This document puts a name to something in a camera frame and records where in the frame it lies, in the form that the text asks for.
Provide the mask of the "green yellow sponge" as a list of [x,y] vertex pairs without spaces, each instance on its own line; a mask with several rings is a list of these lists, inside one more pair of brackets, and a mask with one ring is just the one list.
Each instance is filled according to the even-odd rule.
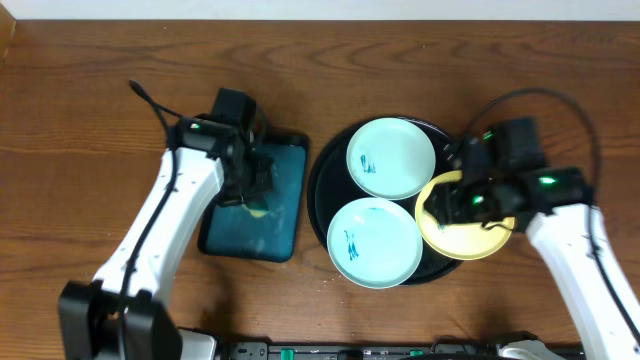
[[254,218],[262,218],[269,213],[269,208],[264,203],[246,203],[242,205],[242,208]]

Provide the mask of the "yellow plate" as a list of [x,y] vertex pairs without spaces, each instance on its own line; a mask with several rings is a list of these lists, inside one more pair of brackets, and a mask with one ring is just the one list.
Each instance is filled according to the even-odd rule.
[[424,203],[436,185],[458,182],[462,171],[454,170],[434,177],[418,194],[414,218],[424,242],[436,252],[456,260],[477,260],[490,256],[509,240],[516,225],[515,217],[500,222],[440,225],[424,209]]

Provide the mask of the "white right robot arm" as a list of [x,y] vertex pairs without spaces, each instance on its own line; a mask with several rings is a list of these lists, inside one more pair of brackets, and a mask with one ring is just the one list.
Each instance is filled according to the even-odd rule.
[[432,179],[415,221],[429,247],[449,258],[486,258],[526,235],[561,293],[589,359],[639,356],[639,301],[608,241],[579,169],[539,169],[466,182],[462,171]]

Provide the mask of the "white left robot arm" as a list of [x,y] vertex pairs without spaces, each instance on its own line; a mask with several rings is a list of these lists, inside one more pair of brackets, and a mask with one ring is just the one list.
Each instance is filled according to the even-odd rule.
[[58,303],[68,359],[213,359],[217,341],[168,314],[180,261],[205,210],[272,190],[272,159],[238,122],[182,117],[167,129],[155,183],[128,233],[88,284]]

